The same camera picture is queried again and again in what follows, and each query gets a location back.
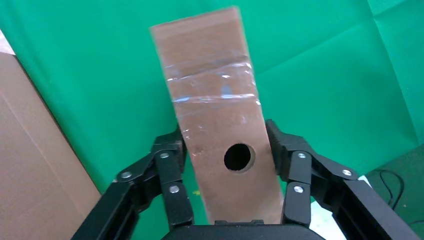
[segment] clear packing tape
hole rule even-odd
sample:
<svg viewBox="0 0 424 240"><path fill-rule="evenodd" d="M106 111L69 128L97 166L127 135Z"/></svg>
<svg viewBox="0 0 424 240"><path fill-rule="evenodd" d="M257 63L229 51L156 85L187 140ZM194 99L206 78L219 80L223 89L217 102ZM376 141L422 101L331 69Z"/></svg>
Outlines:
<svg viewBox="0 0 424 240"><path fill-rule="evenodd" d="M246 55L190 61L166 66L172 102L226 104L253 101L260 105L252 65Z"/></svg>

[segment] brown cardboard piece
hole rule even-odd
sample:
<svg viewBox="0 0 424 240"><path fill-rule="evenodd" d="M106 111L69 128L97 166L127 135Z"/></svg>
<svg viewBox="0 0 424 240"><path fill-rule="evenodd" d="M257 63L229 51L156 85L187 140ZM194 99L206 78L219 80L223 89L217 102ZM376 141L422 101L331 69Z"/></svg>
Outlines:
<svg viewBox="0 0 424 240"><path fill-rule="evenodd" d="M283 197L238 9L151 32L209 221L279 223ZM231 171L225 154L240 143L254 157Z"/></svg>
<svg viewBox="0 0 424 240"><path fill-rule="evenodd" d="M0 239L68 240L100 194L16 57L0 52Z"/></svg>

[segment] circular hole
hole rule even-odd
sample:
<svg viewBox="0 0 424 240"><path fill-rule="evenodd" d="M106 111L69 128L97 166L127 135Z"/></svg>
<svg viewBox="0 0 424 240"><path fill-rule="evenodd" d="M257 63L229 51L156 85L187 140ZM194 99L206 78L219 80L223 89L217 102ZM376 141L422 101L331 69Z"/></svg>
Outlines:
<svg viewBox="0 0 424 240"><path fill-rule="evenodd" d="M232 145L225 153L224 164L227 169L243 173L252 166L255 153L253 149L243 143Z"/></svg>

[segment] green backdrop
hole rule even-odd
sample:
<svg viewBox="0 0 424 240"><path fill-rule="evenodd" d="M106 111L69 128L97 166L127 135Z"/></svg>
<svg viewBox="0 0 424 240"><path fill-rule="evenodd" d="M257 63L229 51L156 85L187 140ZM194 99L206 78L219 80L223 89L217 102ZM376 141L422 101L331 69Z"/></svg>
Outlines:
<svg viewBox="0 0 424 240"><path fill-rule="evenodd" d="M176 125L149 27L231 5L283 131L361 174L424 141L422 0L3 0L0 28L103 192ZM157 198L135 236L167 228Z"/></svg>

